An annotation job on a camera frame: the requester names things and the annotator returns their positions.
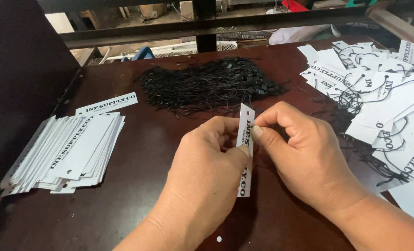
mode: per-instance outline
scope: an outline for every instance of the pile of white tags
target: pile of white tags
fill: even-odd
[[[32,188],[73,193],[101,183],[125,119],[106,112],[137,103],[134,92],[124,96],[79,108],[76,116],[43,121],[1,181],[2,196]]]
[[[399,53],[343,41],[328,50],[298,48],[310,66],[300,75],[339,109],[355,114],[345,134],[372,145],[374,157],[413,183],[414,43],[402,41]]]

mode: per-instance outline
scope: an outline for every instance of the floor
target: floor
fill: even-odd
[[[107,25],[107,28],[122,28],[122,27],[133,27],[133,26],[146,26],[146,25],[156,25],[156,24],[165,24],[165,23],[174,23],[174,22],[181,22],[181,16],[173,9],[168,11],[168,13],[162,17],[153,19],[153,20],[144,20],[140,11],[137,9],[133,9],[134,7],[130,7],[130,17],[123,19],[121,16],[115,18],[112,23]],[[217,18],[226,18],[226,17],[244,17],[244,16],[252,16],[252,15],[262,15],[265,14],[269,9],[273,8],[273,6],[260,6],[260,7],[252,7],[249,8],[248,6],[241,6],[235,8],[234,11],[228,11],[226,13],[217,13]],[[181,39],[171,39],[171,40],[162,40],[162,41],[154,41],[154,42],[146,42],[146,43],[133,43],[133,44],[126,44],[126,45],[117,45],[112,46],[111,52],[109,56],[116,56],[120,55],[121,53],[130,53],[130,51],[137,50],[143,46],[148,47],[156,47],[156,46],[164,46],[164,45],[171,45],[171,44],[178,44],[181,43]],[[258,46],[258,45],[267,45],[268,40],[266,41],[254,41],[254,42],[243,42],[239,43],[238,47],[251,47],[251,46]],[[108,46],[103,46],[98,48],[101,54],[105,54],[108,50]],[[84,54],[86,49],[75,49],[70,50],[76,60],[78,61],[80,57]],[[89,64],[94,64],[99,62],[99,60],[94,60]]]

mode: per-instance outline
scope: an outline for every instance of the dark wooden table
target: dark wooden table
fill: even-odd
[[[321,50],[329,49],[332,41],[309,43]],[[344,41],[353,44],[371,40],[359,37]],[[119,110],[126,116],[125,126],[104,182],[95,188],[78,189],[72,195],[49,194],[48,190],[40,189],[8,197],[0,210],[0,251],[111,250],[147,215],[162,191],[180,139],[202,123],[202,120],[186,117],[177,119],[164,110],[156,112],[155,107],[146,104],[141,87],[132,80],[152,67],[152,63],[177,69],[197,60],[204,63],[226,56],[258,58],[260,60],[255,63],[268,77],[278,83],[291,81],[285,84],[289,89],[287,93],[252,105],[267,109],[283,100],[308,114],[326,107],[310,101],[312,95],[308,92],[316,92],[299,76],[308,65],[297,47],[305,44],[85,67],[81,84],[65,107],[67,115],[74,115],[76,108],[130,92],[136,92],[139,100]],[[258,155],[255,162],[251,197],[237,199],[232,213],[199,250],[354,250],[337,227],[287,190],[273,168],[259,164]],[[351,165],[355,168],[360,163]],[[218,236],[222,237],[222,242],[216,241]]]

